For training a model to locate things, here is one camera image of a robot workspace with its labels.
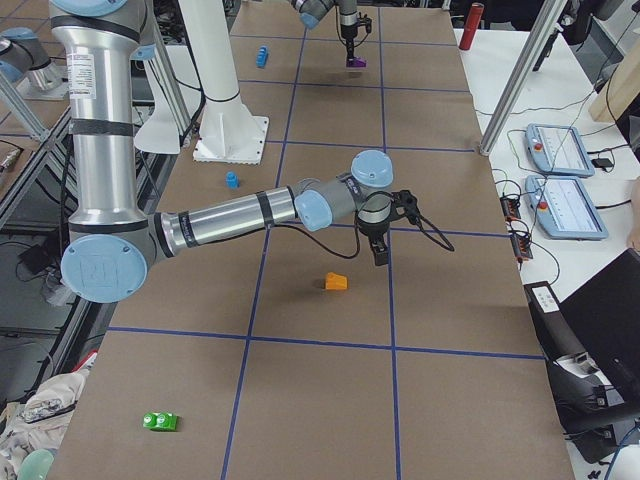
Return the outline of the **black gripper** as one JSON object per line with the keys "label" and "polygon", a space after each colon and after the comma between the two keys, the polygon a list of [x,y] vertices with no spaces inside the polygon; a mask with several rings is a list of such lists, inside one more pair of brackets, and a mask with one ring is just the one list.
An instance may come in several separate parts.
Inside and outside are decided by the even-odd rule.
{"label": "black gripper", "polygon": [[386,221],[369,223],[358,219],[359,231],[368,239],[370,249],[373,254],[375,265],[388,264],[388,246],[385,242],[385,235],[389,230],[389,223]]}
{"label": "black gripper", "polygon": [[359,22],[345,25],[340,24],[340,36],[346,48],[346,60],[353,61],[355,59],[355,39],[358,35]]}

